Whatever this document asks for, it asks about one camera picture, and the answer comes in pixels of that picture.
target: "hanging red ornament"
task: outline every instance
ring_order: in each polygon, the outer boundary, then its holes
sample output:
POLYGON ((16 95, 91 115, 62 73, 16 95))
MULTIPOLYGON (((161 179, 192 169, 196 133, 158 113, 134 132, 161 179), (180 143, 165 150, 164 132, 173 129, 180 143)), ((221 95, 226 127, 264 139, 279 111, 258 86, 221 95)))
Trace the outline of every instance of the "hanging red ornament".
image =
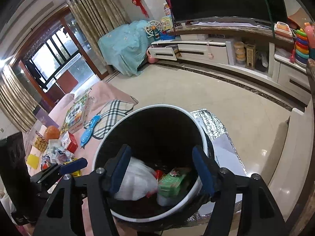
POLYGON ((142 14, 145 15, 147 18, 149 17, 147 11, 143 7, 141 0, 132 0, 132 3, 136 6, 139 6, 141 8, 142 14))

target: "red box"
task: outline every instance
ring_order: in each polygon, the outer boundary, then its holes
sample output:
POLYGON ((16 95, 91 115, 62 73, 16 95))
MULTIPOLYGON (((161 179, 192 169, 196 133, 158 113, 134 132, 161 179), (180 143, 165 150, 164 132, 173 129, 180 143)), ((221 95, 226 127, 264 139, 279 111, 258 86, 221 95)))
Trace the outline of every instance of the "red box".
POLYGON ((61 140, 62 146, 67 149, 69 152, 74 153, 76 149, 78 148, 77 141, 73 134, 71 134, 69 131, 67 131, 62 140, 61 140))

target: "plaid pillow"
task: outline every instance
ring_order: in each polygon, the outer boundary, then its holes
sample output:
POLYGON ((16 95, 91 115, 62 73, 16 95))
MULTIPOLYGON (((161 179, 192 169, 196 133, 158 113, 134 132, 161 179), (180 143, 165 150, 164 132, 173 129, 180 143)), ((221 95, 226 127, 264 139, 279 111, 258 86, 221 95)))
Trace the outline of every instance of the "plaid pillow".
MULTIPOLYGON (((103 139, 105 134, 123 117, 133 110, 134 104, 120 100, 113 100, 105 104, 103 109, 98 113, 101 116, 100 122, 95 126, 93 137, 103 139)), ((84 125, 84 128, 90 126, 91 121, 84 125)))

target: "bolt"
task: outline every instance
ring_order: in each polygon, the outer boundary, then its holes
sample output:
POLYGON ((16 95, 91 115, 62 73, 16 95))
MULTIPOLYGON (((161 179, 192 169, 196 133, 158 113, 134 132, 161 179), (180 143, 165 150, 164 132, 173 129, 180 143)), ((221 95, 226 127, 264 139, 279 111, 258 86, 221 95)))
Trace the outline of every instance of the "bolt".
POLYGON ((252 177, 253 177, 253 179, 256 179, 256 180, 261 179, 261 176, 259 174, 256 174, 256 173, 252 174, 252 177))
POLYGON ((227 168, 220 168, 220 172, 221 172, 222 174, 226 174, 226 173, 229 172, 229 170, 228 170, 227 168))
POLYGON ((97 169, 96 169, 97 174, 103 174, 104 171, 105 171, 104 168, 97 168, 97 169))
POLYGON ((65 174, 64 176, 63 176, 63 179, 64 180, 69 180, 71 178, 71 175, 70 174, 65 174))

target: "foil sheet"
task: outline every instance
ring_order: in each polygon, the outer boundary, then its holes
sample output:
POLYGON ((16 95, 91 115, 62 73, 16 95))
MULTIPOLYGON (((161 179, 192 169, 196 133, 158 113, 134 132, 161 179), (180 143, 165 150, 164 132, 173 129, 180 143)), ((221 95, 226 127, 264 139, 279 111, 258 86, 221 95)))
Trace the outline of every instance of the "foil sheet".
MULTIPOLYGON (((222 134, 226 134, 227 138, 229 139, 232 148, 238 157, 238 160, 244 170, 245 175, 247 175, 247 172, 245 170, 244 164, 242 160, 240 159, 235 146, 233 145, 233 142, 229 136, 229 133, 227 132, 225 126, 220 122, 220 120, 210 111, 207 109, 200 109, 191 112, 193 117, 196 119, 201 118, 204 122, 204 125, 206 126, 207 130, 207 135, 209 136, 210 140, 213 141, 222 134)), ((239 201, 235 203, 234 207, 234 217, 233 220, 239 220, 238 216, 240 216, 241 213, 241 208, 242 208, 242 202, 239 201)), ((183 222, 183 224, 176 226, 175 228, 180 228, 180 227, 192 227, 192 226, 197 226, 197 225, 202 225, 202 224, 207 224, 209 222, 209 219, 211 217, 212 213, 206 214, 206 215, 200 215, 199 212, 196 212, 193 214, 190 218, 188 218, 186 221, 183 222)))

